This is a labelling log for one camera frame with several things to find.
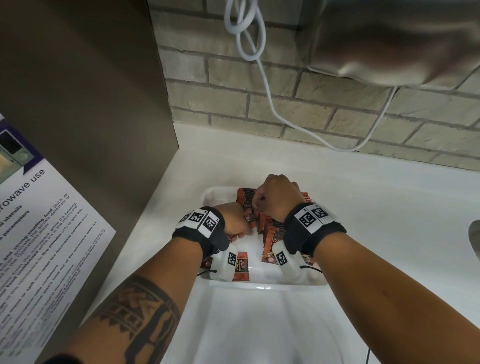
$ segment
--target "brick wall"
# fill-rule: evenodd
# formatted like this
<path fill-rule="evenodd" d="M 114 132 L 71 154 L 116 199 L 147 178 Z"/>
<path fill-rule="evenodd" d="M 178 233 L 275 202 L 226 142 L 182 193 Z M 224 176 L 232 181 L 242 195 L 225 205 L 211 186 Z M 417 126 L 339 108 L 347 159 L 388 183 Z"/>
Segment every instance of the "brick wall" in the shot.
<path fill-rule="evenodd" d="M 352 147 L 389 89 L 305 70 L 295 46 L 300 3 L 259 0 L 268 26 L 261 59 L 275 107 L 328 142 Z M 224 0 L 150 0 L 150 7 L 175 122 L 319 144 L 273 116 L 256 64 L 240 58 L 224 29 Z M 480 71 L 455 91 L 397 91 L 360 152 L 480 171 Z"/>

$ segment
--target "tattoo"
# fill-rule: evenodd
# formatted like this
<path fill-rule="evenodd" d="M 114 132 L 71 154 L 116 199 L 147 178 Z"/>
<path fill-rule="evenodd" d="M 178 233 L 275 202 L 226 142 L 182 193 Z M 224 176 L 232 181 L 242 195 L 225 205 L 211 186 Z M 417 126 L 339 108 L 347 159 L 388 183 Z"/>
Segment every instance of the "tattoo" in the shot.
<path fill-rule="evenodd" d="M 120 332 L 128 332 L 126 364 L 135 364 L 137 358 L 147 359 L 147 364 L 160 363 L 180 320 L 172 299 L 140 276 L 130 277 L 96 316 L 108 320 L 110 326 L 119 325 Z"/>

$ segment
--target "black cable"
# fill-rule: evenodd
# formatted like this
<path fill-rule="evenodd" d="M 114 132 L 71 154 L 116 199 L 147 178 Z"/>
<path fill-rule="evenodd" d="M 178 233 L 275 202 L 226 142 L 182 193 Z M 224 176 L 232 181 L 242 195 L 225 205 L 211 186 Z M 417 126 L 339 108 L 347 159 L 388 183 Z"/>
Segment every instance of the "black cable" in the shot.
<path fill-rule="evenodd" d="M 201 276 L 202 274 L 208 273 L 208 272 L 216 273 L 216 270 L 215 270 L 215 269 L 204 270 L 203 272 L 198 273 L 198 274 L 197 274 L 197 277 L 198 277 L 198 276 Z"/>
<path fill-rule="evenodd" d="M 315 267 L 311 267 L 311 266 L 300 266 L 300 268 L 301 268 L 301 269 L 304 269 L 304 268 L 315 269 L 315 270 L 317 270 L 317 271 L 319 271 L 320 273 L 323 274 L 323 272 L 322 272 L 321 270 L 319 270 L 319 269 L 317 269 L 317 268 L 315 268 Z"/>

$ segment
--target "white cable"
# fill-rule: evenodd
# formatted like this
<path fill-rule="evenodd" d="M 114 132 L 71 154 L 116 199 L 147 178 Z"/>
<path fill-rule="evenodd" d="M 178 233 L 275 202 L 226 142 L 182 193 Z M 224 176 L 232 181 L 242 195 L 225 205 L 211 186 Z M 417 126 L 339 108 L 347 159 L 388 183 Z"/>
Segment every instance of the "white cable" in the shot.
<path fill-rule="evenodd" d="M 284 119 L 281 117 L 277 111 L 275 110 L 275 107 L 273 106 L 273 101 L 272 101 L 272 94 L 270 93 L 270 86 L 268 84 L 267 76 L 265 74 L 264 66 L 262 64 L 262 61 L 260 61 L 260 56 L 262 55 L 264 49 L 265 49 L 265 43 L 266 43 L 266 29 L 265 29 L 265 22 L 262 17 L 262 13 L 260 13 L 260 9 L 258 8 L 258 0 L 249 0 L 250 1 L 250 8 L 247 12 L 247 15 L 245 15 L 245 9 L 246 9 L 246 3 L 247 0 L 240 0 L 240 5 L 238 4 L 238 0 L 227 0 L 227 4 L 225 6 L 225 14 L 223 17 L 224 23 L 225 23 L 225 28 L 227 31 L 231 34 L 235 35 L 235 41 L 237 44 L 237 49 L 242 56 L 242 58 L 246 61 L 256 61 L 258 64 L 258 68 L 260 70 L 260 73 L 262 74 L 262 78 L 264 81 L 264 86 L 265 86 L 265 91 L 267 93 L 267 98 L 268 98 L 268 103 L 270 104 L 270 108 L 272 109 L 273 114 L 277 119 L 279 119 L 282 123 L 290 126 L 293 129 L 300 130 L 301 132 L 304 132 L 308 135 L 311 135 L 315 139 L 320 140 L 323 144 L 325 144 L 327 147 L 329 147 L 332 150 L 335 150 L 337 152 L 354 152 L 356 150 L 359 150 L 362 148 L 370 139 L 372 136 L 373 132 L 377 128 L 378 124 L 382 121 L 388 107 L 390 106 L 390 102 L 393 99 L 393 96 L 395 95 L 395 92 L 397 90 L 397 87 L 392 87 L 390 89 L 390 93 L 388 94 L 388 98 L 385 101 L 382 109 L 380 110 L 380 114 L 378 114 L 377 119 L 373 123 L 372 127 L 367 133 L 367 136 L 365 139 L 358 144 L 357 146 L 353 148 L 348 148 L 348 149 L 341 149 L 337 148 L 336 146 L 331 145 L 330 143 L 326 142 L 323 138 L 319 137 L 317 134 L 311 132 L 310 130 L 304 129 L 300 126 L 297 126 L 288 120 Z M 237 10 L 237 24 L 233 25 L 230 21 L 230 15 L 232 11 L 233 4 L 235 4 L 235 9 Z M 258 35 L 260 37 L 260 46 L 258 47 L 258 50 L 252 40 L 252 36 L 248 32 L 247 28 L 250 26 L 250 24 L 253 23 L 254 19 L 257 21 L 259 30 L 258 30 Z M 248 55 L 245 53 L 241 46 L 240 42 L 240 35 L 243 33 L 245 37 L 247 38 L 247 41 L 249 42 L 253 54 Z"/>

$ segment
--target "hand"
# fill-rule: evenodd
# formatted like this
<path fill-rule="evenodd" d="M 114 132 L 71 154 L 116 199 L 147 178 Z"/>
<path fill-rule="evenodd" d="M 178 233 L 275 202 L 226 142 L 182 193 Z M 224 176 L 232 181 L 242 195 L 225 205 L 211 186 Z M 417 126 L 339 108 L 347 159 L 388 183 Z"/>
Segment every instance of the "hand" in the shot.
<path fill-rule="evenodd" d="M 243 238 L 245 235 L 253 234 L 253 230 L 243 218 L 243 208 L 239 203 L 230 202 L 214 207 L 222 214 L 225 220 L 225 233 L 230 235 L 233 242 L 237 237 Z"/>
<path fill-rule="evenodd" d="M 253 206 L 275 220 L 284 222 L 293 208 L 305 202 L 296 182 L 290 182 L 283 174 L 270 174 L 257 188 L 253 197 Z"/>

